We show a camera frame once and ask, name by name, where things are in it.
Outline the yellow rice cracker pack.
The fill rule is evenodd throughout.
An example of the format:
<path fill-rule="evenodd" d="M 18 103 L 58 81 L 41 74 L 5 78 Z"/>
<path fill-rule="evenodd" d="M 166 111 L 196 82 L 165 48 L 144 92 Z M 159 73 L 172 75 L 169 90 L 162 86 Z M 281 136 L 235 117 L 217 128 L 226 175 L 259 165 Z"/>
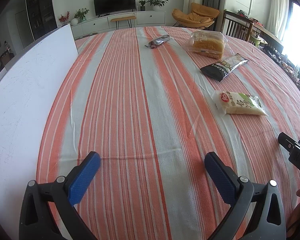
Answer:
<path fill-rule="evenodd" d="M 242 114 L 267 116 L 258 96 L 215 90 L 212 99 L 221 115 Z"/>

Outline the long black green snack pack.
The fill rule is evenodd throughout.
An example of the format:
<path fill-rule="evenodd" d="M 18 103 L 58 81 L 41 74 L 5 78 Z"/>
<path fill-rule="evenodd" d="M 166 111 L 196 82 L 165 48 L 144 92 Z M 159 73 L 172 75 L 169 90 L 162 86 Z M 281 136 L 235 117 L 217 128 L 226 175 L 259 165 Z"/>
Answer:
<path fill-rule="evenodd" d="M 243 57 L 240 54 L 235 54 L 224 60 L 220 60 L 215 63 L 209 64 L 205 67 L 202 67 L 202 68 L 200 68 L 200 71 L 204 75 L 206 75 L 218 82 L 221 82 L 234 69 L 246 64 L 247 62 L 249 62 L 248 59 L 246 59 L 245 57 Z"/>

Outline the clear yellow bread bag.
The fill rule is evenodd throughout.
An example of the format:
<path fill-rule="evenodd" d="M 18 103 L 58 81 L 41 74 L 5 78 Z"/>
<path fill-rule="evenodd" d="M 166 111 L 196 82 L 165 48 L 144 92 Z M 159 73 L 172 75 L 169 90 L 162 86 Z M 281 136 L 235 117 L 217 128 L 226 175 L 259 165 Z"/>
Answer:
<path fill-rule="evenodd" d="M 186 51 L 218 60 L 234 55 L 234 51 L 228 44 L 228 39 L 217 31 L 195 31 L 182 47 Z"/>

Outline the silver purple snack bar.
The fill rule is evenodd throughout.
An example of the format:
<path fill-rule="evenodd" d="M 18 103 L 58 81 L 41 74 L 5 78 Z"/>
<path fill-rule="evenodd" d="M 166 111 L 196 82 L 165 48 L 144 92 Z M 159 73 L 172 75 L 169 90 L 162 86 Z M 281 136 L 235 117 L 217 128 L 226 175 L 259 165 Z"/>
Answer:
<path fill-rule="evenodd" d="M 163 45 L 167 41 L 171 39 L 170 35 L 161 35 L 160 37 L 156 37 L 155 39 L 149 41 L 145 47 L 155 49 L 160 45 Z"/>

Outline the cluttered side table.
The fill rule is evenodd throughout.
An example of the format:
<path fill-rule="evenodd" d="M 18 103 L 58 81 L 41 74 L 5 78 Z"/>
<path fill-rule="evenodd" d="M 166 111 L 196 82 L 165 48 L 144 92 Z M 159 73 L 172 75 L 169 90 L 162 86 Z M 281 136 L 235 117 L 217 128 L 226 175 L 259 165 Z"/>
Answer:
<path fill-rule="evenodd" d="M 295 65 L 292 64 L 287 56 L 282 54 L 283 43 L 274 34 L 265 29 L 258 20 L 249 18 L 244 11 L 238 10 L 237 15 L 254 23 L 250 37 L 256 38 L 258 36 L 265 40 L 264 42 L 260 42 L 262 43 L 261 50 L 288 74 L 300 90 L 300 72 L 297 72 Z"/>

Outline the white cardboard box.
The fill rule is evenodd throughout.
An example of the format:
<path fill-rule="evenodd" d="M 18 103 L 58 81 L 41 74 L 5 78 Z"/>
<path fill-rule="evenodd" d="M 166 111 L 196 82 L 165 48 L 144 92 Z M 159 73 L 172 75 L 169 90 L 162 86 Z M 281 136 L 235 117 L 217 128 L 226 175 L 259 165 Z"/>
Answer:
<path fill-rule="evenodd" d="M 36 176 L 50 109 L 77 57 L 65 25 L 27 46 L 0 73 L 0 225 L 11 239 L 19 236 L 21 205 Z"/>

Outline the dark wooden dining chair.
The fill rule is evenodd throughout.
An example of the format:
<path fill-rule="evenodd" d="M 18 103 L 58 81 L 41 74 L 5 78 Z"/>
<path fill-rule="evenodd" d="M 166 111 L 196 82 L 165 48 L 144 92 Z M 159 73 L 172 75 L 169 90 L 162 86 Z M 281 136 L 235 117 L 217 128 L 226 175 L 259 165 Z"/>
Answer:
<path fill-rule="evenodd" d="M 248 42 L 253 26 L 252 20 L 234 12 L 223 11 L 221 33 L 224 35 Z"/>

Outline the striped orange grey tablecloth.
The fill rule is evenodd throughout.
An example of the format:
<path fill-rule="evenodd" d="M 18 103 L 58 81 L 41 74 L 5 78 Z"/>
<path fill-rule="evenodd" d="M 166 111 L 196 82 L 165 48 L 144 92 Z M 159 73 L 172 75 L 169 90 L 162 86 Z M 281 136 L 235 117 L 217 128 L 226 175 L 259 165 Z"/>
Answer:
<path fill-rule="evenodd" d="M 299 202 L 300 171 L 277 142 L 300 139 L 300 91 L 264 52 L 230 37 L 249 60 L 221 82 L 212 59 L 185 51 L 191 31 L 143 27 L 76 41 L 78 58 L 51 107 L 37 180 L 54 181 L 95 151 L 98 170 L 77 207 L 98 239 L 207 239 L 228 206 L 206 174 L 216 152 L 240 176 L 277 181 L 286 216 Z M 145 45 L 171 39 L 155 49 Z M 267 116 L 219 113 L 215 90 L 258 96 Z"/>

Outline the orange lounge chair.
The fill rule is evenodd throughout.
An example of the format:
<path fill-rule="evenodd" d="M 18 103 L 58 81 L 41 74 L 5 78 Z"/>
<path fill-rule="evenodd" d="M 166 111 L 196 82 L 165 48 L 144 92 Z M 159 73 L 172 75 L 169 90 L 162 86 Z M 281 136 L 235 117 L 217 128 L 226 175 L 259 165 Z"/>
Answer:
<path fill-rule="evenodd" d="M 191 12 L 183 13 L 179 9 L 172 11 L 172 17 L 179 25 L 193 29 L 206 29 L 214 24 L 220 11 L 197 3 L 191 3 Z"/>

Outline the white tv cabinet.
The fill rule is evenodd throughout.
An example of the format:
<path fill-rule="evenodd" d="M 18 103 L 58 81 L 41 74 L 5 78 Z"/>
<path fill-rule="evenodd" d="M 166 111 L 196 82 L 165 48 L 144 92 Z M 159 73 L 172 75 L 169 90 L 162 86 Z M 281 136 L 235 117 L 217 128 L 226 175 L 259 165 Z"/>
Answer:
<path fill-rule="evenodd" d="M 74 39 L 77 40 L 82 37 L 112 30 L 146 26 L 165 26 L 165 24 L 166 13 L 164 11 L 136 11 L 96 17 L 73 25 L 71 29 Z"/>

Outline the large green potted plant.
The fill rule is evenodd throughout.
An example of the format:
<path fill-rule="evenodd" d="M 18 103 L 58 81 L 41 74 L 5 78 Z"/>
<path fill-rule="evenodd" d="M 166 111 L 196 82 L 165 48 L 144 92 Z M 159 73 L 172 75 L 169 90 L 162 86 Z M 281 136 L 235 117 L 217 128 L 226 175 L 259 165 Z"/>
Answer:
<path fill-rule="evenodd" d="M 153 10 L 161 10 L 168 0 L 147 0 L 147 3 L 153 8 Z"/>

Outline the red flower arrangement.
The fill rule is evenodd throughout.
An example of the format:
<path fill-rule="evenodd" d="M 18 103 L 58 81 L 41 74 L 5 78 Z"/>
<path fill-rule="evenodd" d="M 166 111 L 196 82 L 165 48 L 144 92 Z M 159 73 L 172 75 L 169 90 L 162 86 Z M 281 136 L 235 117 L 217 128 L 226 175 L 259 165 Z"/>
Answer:
<path fill-rule="evenodd" d="M 65 15 L 60 14 L 58 20 L 62 25 L 65 25 L 69 22 L 70 11 L 67 11 Z"/>

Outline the small potted plant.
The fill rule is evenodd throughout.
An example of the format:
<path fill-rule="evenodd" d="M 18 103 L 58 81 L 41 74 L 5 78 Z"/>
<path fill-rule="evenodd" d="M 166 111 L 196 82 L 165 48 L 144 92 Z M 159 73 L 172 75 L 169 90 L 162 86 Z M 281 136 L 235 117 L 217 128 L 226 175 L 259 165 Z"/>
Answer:
<path fill-rule="evenodd" d="M 140 11 L 145 11 L 146 10 L 146 1 L 139 0 L 139 4 L 140 4 Z"/>

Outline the green plant white vase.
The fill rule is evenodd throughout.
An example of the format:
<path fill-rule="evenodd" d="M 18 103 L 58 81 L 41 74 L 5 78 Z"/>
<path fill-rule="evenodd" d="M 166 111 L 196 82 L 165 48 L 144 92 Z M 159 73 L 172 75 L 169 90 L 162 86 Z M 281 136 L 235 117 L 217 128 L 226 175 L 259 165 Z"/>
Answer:
<path fill-rule="evenodd" d="M 71 25 L 76 25 L 78 23 L 82 23 L 87 20 L 86 15 L 88 14 L 89 9 L 87 8 L 82 8 L 78 9 L 75 14 L 74 18 L 71 20 Z"/>

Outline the black television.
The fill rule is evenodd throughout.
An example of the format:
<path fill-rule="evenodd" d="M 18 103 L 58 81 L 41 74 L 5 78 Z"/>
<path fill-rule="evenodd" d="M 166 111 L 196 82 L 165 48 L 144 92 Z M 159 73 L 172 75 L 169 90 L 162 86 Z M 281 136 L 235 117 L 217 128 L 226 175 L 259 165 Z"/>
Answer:
<path fill-rule="evenodd" d="M 96 16 L 111 12 L 135 10 L 136 0 L 93 0 Z"/>

